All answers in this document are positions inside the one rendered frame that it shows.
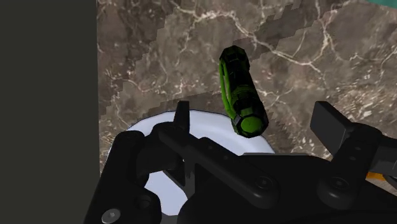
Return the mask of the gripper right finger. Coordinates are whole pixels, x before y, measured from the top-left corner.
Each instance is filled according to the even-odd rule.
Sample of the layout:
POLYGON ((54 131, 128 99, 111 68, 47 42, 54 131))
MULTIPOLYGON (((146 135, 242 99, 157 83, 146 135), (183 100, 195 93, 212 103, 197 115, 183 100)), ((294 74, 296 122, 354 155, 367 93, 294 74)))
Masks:
POLYGON ((351 208, 369 172, 381 175, 397 189, 397 139, 350 121, 326 101, 315 102, 310 129, 333 156, 317 186, 325 204, 351 208))

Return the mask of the green and black flashlight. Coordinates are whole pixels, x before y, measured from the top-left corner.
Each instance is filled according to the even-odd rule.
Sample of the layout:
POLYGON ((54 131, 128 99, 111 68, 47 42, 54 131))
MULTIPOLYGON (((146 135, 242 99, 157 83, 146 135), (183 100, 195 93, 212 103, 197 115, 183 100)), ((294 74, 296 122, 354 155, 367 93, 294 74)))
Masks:
POLYGON ((269 121, 249 72, 245 50, 236 45, 224 49, 219 57, 221 98, 236 134, 260 136, 269 121))

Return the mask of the white plate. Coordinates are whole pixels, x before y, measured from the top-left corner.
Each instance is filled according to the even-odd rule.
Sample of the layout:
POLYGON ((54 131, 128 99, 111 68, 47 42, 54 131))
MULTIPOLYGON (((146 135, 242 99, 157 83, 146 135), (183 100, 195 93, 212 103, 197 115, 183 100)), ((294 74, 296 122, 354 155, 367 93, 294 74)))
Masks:
MULTIPOLYGON (((174 115, 174 111, 153 115, 131 125, 129 130, 138 130, 147 136, 154 125, 171 122, 174 115)), ((190 110, 190 134, 197 138, 208 137, 236 155, 274 152, 264 137, 245 138, 236 134, 229 117, 219 113, 190 110)), ((177 215, 187 201, 183 191, 162 171, 150 174, 145 188, 158 195, 161 210, 167 216, 177 215)))

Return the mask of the orange object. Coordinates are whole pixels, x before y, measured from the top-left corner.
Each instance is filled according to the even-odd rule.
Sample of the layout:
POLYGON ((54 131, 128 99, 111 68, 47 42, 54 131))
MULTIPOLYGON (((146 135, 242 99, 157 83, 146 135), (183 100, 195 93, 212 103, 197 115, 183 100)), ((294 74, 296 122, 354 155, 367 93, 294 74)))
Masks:
POLYGON ((382 174, 376 173, 376 172, 368 172, 366 174, 366 179, 376 179, 379 181, 385 181, 385 177, 382 174))

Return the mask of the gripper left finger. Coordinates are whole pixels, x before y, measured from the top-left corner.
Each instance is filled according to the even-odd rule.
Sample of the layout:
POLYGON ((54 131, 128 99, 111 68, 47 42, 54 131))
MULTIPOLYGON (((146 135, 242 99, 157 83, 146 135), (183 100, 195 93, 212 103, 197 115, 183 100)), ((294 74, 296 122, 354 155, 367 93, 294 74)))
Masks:
POLYGON ((170 170, 187 197, 198 185, 196 166, 260 209, 279 201, 277 181, 207 137, 189 133, 189 103, 180 101, 173 122, 156 124, 151 133, 119 133, 88 207, 83 224, 160 224, 158 196, 145 189, 149 174, 170 170))

